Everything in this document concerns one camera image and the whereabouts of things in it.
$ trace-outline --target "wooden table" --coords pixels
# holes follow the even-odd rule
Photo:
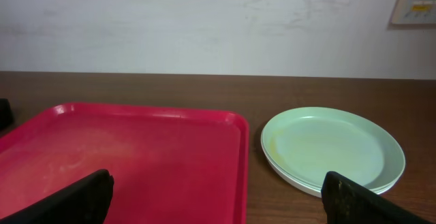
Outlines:
[[[303,106],[361,115],[403,147],[406,170],[383,196],[436,222],[436,80],[0,72],[17,125],[71,101],[232,110],[250,124],[248,224],[325,223],[321,200],[276,175],[260,148],[274,115]]]

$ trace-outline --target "yellow label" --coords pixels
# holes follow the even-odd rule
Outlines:
[[[432,6],[432,5],[414,5],[414,6],[411,8],[411,10],[412,10],[412,11],[420,11],[420,12],[423,12],[423,11],[430,11],[430,10],[431,10],[431,6]]]

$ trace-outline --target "wall-mounted device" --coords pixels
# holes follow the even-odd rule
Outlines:
[[[398,0],[394,24],[436,24],[436,0]]]

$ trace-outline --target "white plate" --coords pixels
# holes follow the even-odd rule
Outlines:
[[[405,168],[403,151],[388,132],[330,108],[297,108],[276,115],[262,131],[262,148],[286,181],[316,191],[326,173],[336,171],[381,193]]]

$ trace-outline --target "tray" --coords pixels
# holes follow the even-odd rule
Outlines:
[[[67,103],[0,139],[0,218],[105,168],[105,223],[245,223],[249,128],[231,112]]]

